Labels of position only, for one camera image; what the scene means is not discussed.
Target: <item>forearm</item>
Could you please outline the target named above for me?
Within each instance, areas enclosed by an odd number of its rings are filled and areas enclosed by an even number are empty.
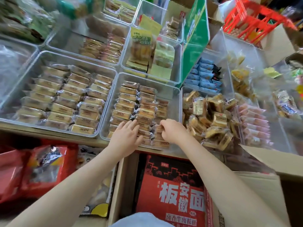
[[[8,227],[70,227],[102,180],[120,160],[105,148],[89,164],[70,175],[32,204]]]
[[[220,160],[193,137],[186,136],[180,148],[191,160],[226,222],[233,227],[285,227],[282,220]]]

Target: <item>person's right hand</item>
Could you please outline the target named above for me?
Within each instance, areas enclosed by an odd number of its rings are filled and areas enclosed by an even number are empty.
[[[160,125],[165,129],[165,131],[162,132],[162,138],[169,143],[178,145],[178,142],[188,135],[185,127],[176,120],[161,120]]]

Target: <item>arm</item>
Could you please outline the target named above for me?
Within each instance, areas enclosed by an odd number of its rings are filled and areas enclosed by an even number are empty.
[[[287,225],[220,160],[208,152],[184,126],[162,120],[162,137],[184,151],[202,178],[211,198],[230,226],[287,227]]]
[[[70,227],[102,180],[142,142],[134,120],[120,123],[107,148],[17,216],[7,227]]]

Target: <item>red package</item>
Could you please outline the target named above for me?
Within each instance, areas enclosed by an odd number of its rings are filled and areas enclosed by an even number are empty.
[[[44,145],[32,150],[25,168],[21,190],[25,197],[40,198],[71,175],[78,149],[66,145]]]
[[[205,227],[205,189],[194,166],[149,155],[136,212],[150,212],[174,226]]]
[[[22,169],[22,154],[18,150],[0,154],[0,203],[20,196]]]

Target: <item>person's left hand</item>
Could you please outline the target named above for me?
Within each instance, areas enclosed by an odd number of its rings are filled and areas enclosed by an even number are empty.
[[[136,120],[121,122],[112,135],[108,148],[120,159],[130,155],[142,143],[143,136],[137,137],[139,125]]]

